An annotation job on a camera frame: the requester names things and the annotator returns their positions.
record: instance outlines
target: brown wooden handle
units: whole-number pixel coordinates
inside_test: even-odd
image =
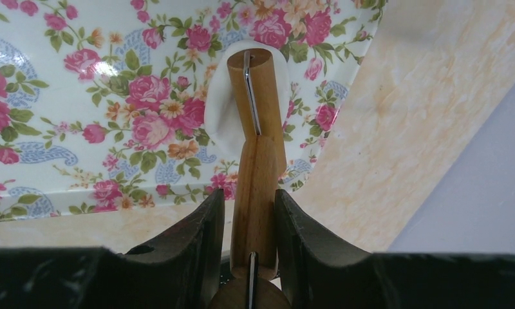
[[[269,136],[275,145],[277,159],[277,176],[286,170],[286,150],[284,147],[284,131],[280,117],[280,105],[274,72],[273,55],[261,48],[250,49],[250,75],[256,97],[257,114],[261,125],[261,134]],[[229,77],[233,86],[233,94],[237,102],[239,116],[246,139],[256,135],[254,122],[250,112],[250,102],[243,78],[244,52],[239,51],[227,60]]]
[[[248,255],[259,254],[258,276],[271,280],[277,272],[274,198],[277,188],[275,144],[254,135],[244,143],[235,194],[231,238],[231,273],[244,278]]]

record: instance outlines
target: floral pattern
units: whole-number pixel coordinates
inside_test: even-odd
[[[197,202],[214,189],[233,199],[238,163],[218,157],[203,122],[221,53],[242,39],[277,48],[290,70],[302,72],[292,82],[283,126],[286,146],[299,155],[288,158],[279,179],[285,189],[300,188],[348,94],[332,68],[357,69],[386,5],[226,0],[176,16],[159,2],[127,0],[123,14],[140,28],[104,32],[100,21],[89,18],[90,5],[0,0],[0,30],[23,24],[25,31],[38,31],[37,44],[49,46],[44,53],[51,55],[50,66],[62,70],[61,80],[43,68],[36,73],[28,59],[18,62],[22,56],[11,45],[0,44],[0,53],[11,58],[0,61],[0,169],[40,164],[51,181],[32,183],[14,173],[17,183],[27,185],[14,191],[8,186],[15,180],[0,182],[0,221]],[[157,61],[158,54],[164,61]],[[38,79],[38,73],[48,78]],[[40,91],[66,84],[84,91],[59,104],[70,111],[78,106],[79,114],[50,111],[50,97],[39,99]],[[32,189],[52,190],[47,183],[74,194],[73,205],[53,204]]]

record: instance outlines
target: floral tray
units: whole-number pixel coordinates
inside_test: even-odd
[[[0,221],[233,198],[203,126],[223,51],[280,50],[284,189],[313,169],[386,0],[0,0]]]

